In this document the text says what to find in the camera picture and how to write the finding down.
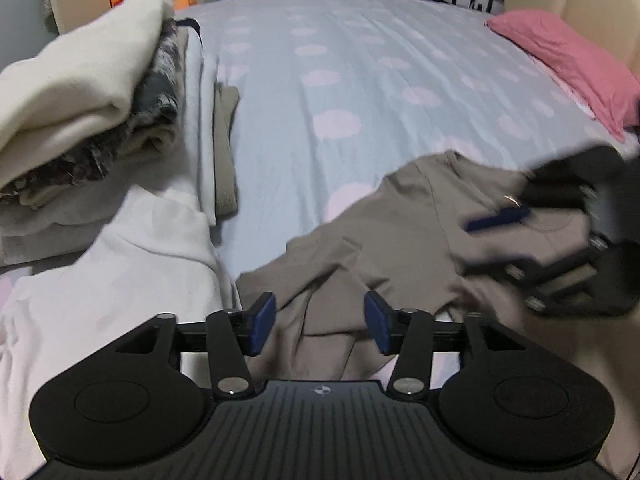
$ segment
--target white sheet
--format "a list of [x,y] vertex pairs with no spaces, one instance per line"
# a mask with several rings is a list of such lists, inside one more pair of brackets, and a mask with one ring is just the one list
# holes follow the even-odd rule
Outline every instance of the white sheet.
[[[204,320],[238,301],[195,196],[133,187],[111,224],[72,266],[21,278],[0,312],[0,476],[44,463],[28,421],[55,375],[161,312]],[[197,362],[183,373],[195,377]]]

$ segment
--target brown cloth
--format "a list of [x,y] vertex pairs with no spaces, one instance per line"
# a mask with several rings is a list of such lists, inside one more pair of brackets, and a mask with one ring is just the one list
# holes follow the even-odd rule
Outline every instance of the brown cloth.
[[378,291],[394,308],[432,314],[492,313],[594,375],[609,389],[616,422],[600,461],[626,476],[640,446],[640,315],[625,319],[549,320],[488,278],[459,276],[460,261],[527,254],[542,262],[583,246],[586,218],[540,211],[522,224],[471,236],[462,226],[509,205],[523,174],[486,168],[454,152],[424,156],[386,176],[372,195],[286,253],[237,281],[242,304],[276,295],[276,324],[263,353],[249,361],[256,379],[361,380],[382,367],[368,337],[363,296]]

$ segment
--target folded clothes pile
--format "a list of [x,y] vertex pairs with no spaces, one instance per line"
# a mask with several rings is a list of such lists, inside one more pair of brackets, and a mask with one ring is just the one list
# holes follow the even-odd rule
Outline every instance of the folded clothes pile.
[[[6,264],[86,248],[122,202],[114,186],[133,184],[124,168],[174,150],[188,33],[173,8],[126,0],[0,73]],[[47,246],[61,230],[70,243]]]

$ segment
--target patterned fabric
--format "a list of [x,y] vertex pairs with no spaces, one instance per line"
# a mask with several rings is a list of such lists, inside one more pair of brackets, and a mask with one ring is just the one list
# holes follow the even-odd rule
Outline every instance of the patterned fabric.
[[78,186],[104,179],[134,131],[173,124],[178,117],[177,72],[179,51],[175,20],[162,26],[158,48],[133,95],[129,118],[101,134],[89,137],[64,155],[34,168],[0,190],[2,202],[17,203],[20,193],[47,186]]

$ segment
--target metal screw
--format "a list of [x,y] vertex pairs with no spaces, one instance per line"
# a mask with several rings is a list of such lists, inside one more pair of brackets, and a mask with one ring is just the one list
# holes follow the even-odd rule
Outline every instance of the metal screw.
[[589,243],[593,247],[600,249],[601,251],[604,251],[608,247],[607,243],[602,238],[599,238],[597,236],[589,238]]
[[580,186],[580,191],[587,198],[596,198],[598,194],[590,186]]
[[218,389],[226,394],[241,394],[249,388],[249,383],[242,377],[225,377],[218,381]]
[[538,298],[534,298],[533,296],[527,298],[524,304],[527,305],[531,310],[535,310],[536,312],[542,312],[546,309],[546,305],[542,303],[542,301],[540,301]]
[[522,269],[519,269],[515,265],[507,265],[504,268],[504,272],[506,272],[508,275],[510,275],[512,278],[515,278],[516,280],[521,280],[522,278],[524,278],[524,271]]
[[415,395],[424,390],[424,383],[414,377],[403,377],[394,381],[394,390],[401,394]]

